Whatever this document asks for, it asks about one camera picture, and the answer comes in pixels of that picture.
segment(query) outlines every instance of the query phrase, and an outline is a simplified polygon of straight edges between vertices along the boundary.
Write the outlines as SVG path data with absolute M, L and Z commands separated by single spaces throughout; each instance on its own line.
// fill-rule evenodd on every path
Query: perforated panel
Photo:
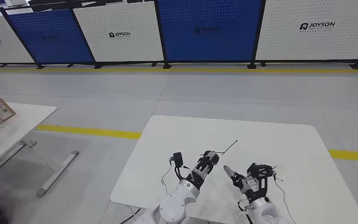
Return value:
M 267 0 L 257 60 L 357 58 L 357 0 Z
M 168 60 L 250 60 L 261 0 L 159 0 Z
M 9 15 L 40 63 L 93 62 L 70 10 Z
M 3 16 L 0 16 L 0 63 L 33 63 Z
M 163 60 L 154 2 L 78 8 L 74 13 L 97 62 Z

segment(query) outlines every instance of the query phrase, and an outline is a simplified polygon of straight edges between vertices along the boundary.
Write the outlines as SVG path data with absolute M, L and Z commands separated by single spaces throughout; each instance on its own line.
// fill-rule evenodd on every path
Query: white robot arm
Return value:
M 214 151 L 206 151 L 186 178 L 180 174 L 180 168 L 185 168 L 181 153 L 174 153 L 170 161 L 175 162 L 175 173 L 180 180 L 177 190 L 163 197 L 158 205 L 148 208 L 134 224 L 185 224 L 189 219 L 186 206 L 196 202 L 200 187 L 219 162 L 219 156 Z
M 248 210 L 246 216 L 250 224 L 293 224 L 279 215 L 276 206 L 266 196 L 267 178 L 273 176 L 276 180 L 276 172 L 271 166 L 253 163 L 247 169 L 247 176 L 232 171 L 228 166 L 224 166 L 224 170 L 234 186 L 240 188 L 241 193 L 245 194 L 249 201 L 249 205 L 245 206 L 245 211 Z M 240 202 L 238 202 L 238 207 L 243 211 Z

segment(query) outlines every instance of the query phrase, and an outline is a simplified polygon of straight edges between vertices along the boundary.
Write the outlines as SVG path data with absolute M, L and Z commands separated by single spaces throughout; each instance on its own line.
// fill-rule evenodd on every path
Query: white tabletop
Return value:
M 245 196 L 233 186 L 223 166 L 245 175 L 256 162 L 278 166 L 278 176 L 285 179 L 278 183 L 286 191 L 297 224 L 356 223 L 357 204 L 316 129 L 309 125 L 153 116 L 112 191 L 111 201 L 151 207 L 166 194 L 161 178 L 174 152 L 182 152 L 184 165 L 193 167 L 199 154 L 223 151 L 236 139 L 206 178 L 197 202 L 188 205 L 190 217 L 240 223 L 237 200 Z M 169 192 L 178 183 L 173 169 L 164 180 Z M 267 195 L 289 218 L 282 192 L 272 179 Z
M 7 104 L 15 111 L 16 115 L 0 124 L 0 156 L 10 150 L 28 132 L 36 128 L 57 109 L 54 106 L 11 102 L 7 102 Z

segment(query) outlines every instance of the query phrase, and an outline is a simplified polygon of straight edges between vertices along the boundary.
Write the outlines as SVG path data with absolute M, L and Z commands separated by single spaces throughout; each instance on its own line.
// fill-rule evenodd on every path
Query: yellow floor line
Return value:
M 115 138 L 130 138 L 139 139 L 140 132 L 125 132 L 121 130 L 104 130 L 96 128 L 78 128 L 59 125 L 40 125 L 36 130 L 48 130 L 51 132 L 63 132 L 73 134 L 89 134 L 93 136 L 107 136 Z M 342 160 L 358 160 L 358 151 L 345 150 L 328 150 L 332 158 L 339 158 Z
M 332 158 L 340 158 L 342 160 L 358 160 L 357 151 L 345 151 L 345 150 L 329 150 Z
M 130 139 L 139 139 L 141 135 L 140 132 L 124 132 L 121 130 L 78 128 L 78 127 L 68 127 L 68 126 L 59 126 L 59 125 L 40 125 L 36 128 L 36 130 L 48 130 L 51 132 L 89 134 L 93 136 L 108 136 L 108 137 L 115 137 L 115 138 L 130 138 Z
M 240 68 L 0 68 L 0 72 L 246 72 L 246 73 L 351 73 L 358 69 L 240 69 Z

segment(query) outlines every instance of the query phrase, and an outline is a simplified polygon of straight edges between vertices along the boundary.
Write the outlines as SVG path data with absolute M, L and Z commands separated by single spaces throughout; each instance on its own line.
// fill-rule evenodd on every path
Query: blue panel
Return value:
M 70 10 L 9 15 L 40 63 L 92 62 Z
M 261 0 L 159 0 L 168 60 L 250 60 Z

